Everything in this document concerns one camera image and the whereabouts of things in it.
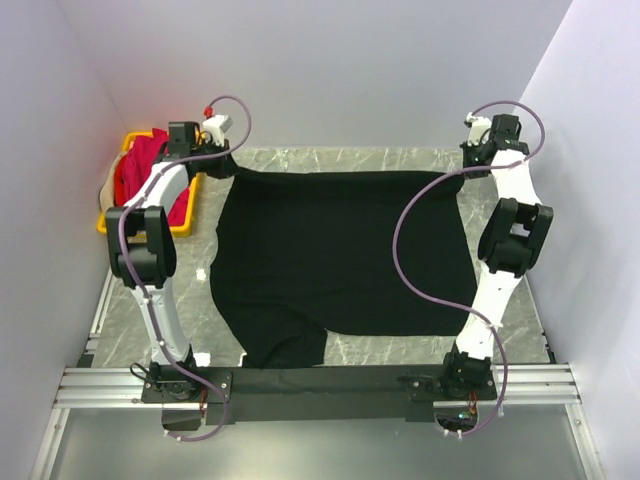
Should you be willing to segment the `black t shirt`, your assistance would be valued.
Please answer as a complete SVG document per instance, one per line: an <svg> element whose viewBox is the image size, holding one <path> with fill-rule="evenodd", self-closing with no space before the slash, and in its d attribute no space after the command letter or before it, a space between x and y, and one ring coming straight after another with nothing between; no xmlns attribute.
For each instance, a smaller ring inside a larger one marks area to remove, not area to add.
<svg viewBox="0 0 640 480"><path fill-rule="evenodd" d="M427 171L238 172L210 285L244 365L319 365L332 332L458 334L476 293L462 186Z"/></svg>

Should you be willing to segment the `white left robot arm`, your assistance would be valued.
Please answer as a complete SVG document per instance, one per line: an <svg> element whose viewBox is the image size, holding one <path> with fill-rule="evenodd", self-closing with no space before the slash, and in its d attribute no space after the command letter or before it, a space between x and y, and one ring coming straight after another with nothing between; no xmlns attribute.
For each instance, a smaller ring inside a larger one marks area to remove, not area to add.
<svg viewBox="0 0 640 480"><path fill-rule="evenodd" d="M111 271L135 298L151 341L144 385L179 402L195 401L209 391L225 394L198 372L180 324L172 282L177 253L168 215L199 174L229 178L236 173L234 149L226 138L230 124L226 115L203 123L170 123L141 188L105 214Z"/></svg>

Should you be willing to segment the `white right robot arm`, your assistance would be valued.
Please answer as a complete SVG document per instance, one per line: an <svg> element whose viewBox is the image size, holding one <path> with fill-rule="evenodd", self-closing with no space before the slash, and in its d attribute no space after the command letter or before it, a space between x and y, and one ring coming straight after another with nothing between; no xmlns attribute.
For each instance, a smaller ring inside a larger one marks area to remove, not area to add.
<svg viewBox="0 0 640 480"><path fill-rule="evenodd" d="M514 290L537 263L554 218L534 188L519 118L470 113L465 125L470 129L461 144L465 176L492 177L498 201L478 243L480 279L469 315L438 377L440 390L452 399L493 388L495 334Z"/></svg>

